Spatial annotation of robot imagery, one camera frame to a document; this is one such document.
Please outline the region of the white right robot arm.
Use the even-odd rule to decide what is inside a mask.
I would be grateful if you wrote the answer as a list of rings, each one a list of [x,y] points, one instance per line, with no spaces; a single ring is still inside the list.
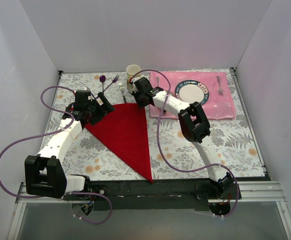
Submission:
[[[161,109],[157,119],[156,139],[159,152],[165,163],[173,170],[180,173],[193,173],[207,169],[212,194],[223,199],[230,194],[231,187],[234,184],[235,177],[230,170],[221,164],[218,154],[213,146],[210,134],[210,122],[198,102],[188,103],[168,94],[161,87],[152,87],[150,81],[141,77],[136,81],[130,81],[127,89],[134,97],[140,108],[152,105]],[[182,135],[187,141],[192,143],[197,149],[204,166],[193,170],[181,170],[172,166],[164,157],[160,145],[160,121],[164,111],[167,111],[178,117]]]

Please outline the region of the silver fork black handle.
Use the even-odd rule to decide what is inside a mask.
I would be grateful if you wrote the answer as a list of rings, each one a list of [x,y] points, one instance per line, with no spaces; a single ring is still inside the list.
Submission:
[[[122,82],[119,82],[119,90],[121,92],[121,95],[122,95],[122,98],[123,98],[123,101],[124,103],[126,104],[127,103],[127,100],[126,100],[126,95],[125,95],[125,88],[124,88],[124,85]]]

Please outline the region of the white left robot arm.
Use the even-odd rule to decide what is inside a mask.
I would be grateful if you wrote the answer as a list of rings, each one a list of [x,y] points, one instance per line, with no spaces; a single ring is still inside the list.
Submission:
[[[65,194],[75,193],[81,200],[92,194],[88,176],[66,175],[63,160],[87,124],[95,125],[115,107],[110,104],[103,92],[94,98],[90,90],[75,92],[75,100],[62,111],[57,133],[36,155],[29,155],[24,162],[26,192],[40,197],[62,198]]]

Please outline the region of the red cloth napkin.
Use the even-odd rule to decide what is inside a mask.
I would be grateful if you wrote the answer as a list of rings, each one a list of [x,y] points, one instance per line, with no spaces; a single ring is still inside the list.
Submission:
[[[153,182],[146,111],[136,103],[115,104],[100,122],[85,128],[135,172]]]

